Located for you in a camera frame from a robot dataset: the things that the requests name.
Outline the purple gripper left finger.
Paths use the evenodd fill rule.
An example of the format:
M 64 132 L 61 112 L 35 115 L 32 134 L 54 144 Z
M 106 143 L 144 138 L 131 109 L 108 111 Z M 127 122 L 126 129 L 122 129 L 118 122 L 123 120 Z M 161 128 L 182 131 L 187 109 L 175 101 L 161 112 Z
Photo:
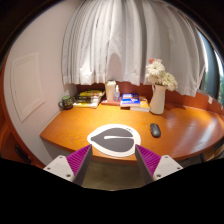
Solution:
M 81 186 L 91 158 L 92 146 L 87 145 L 67 157 L 59 155 L 44 170 Z

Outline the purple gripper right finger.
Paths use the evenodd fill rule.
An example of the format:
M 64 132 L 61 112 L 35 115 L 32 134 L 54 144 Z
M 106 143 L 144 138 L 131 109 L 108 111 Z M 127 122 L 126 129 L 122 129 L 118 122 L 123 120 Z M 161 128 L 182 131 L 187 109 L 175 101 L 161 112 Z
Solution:
M 136 145 L 135 156 L 145 184 L 152 183 L 182 169 L 169 155 L 159 156 L 151 150 Z

